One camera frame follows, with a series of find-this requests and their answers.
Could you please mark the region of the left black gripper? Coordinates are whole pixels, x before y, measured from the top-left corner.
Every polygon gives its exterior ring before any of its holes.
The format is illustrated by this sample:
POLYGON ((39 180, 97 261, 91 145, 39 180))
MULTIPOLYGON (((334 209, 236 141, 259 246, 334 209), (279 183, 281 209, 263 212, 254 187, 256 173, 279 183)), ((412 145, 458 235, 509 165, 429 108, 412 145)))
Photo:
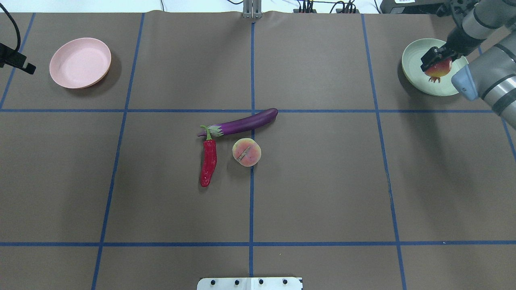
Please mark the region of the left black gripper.
POLYGON ((26 62, 27 57, 22 53, 15 51, 14 49, 6 46, 5 44, 0 44, 0 67, 8 65, 14 68, 21 68, 22 71, 27 74, 33 75, 36 70, 36 66, 26 62))

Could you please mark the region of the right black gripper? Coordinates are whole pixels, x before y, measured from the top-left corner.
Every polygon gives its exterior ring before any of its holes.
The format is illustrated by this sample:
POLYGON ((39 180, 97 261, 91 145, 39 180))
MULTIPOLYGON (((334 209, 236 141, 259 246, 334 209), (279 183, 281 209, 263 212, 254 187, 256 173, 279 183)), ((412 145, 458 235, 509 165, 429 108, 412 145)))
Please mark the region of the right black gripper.
POLYGON ((469 36, 461 27, 455 27, 447 37, 443 47, 431 47, 422 55, 421 70, 426 72, 432 66, 448 57, 468 56, 479 46, 479 40, 469 36))

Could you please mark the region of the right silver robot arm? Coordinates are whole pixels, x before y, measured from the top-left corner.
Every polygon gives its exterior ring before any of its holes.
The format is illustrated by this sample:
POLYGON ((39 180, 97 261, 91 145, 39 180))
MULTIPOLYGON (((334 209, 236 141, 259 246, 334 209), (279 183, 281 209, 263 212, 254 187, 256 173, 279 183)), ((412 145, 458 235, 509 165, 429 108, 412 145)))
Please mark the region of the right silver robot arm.
MULTIPOLYGON (((478 48, 501 27, 515 24, 514 0, 481 0, 464 13, 453 12, 456 27, 441 47, 421 57, 423 72, 446 59, 455 61, 478 48)), ((515 119, 515 31, 483 52, 452 76, 457 91, 469 100, 477 98, 505 119, 515 119)))

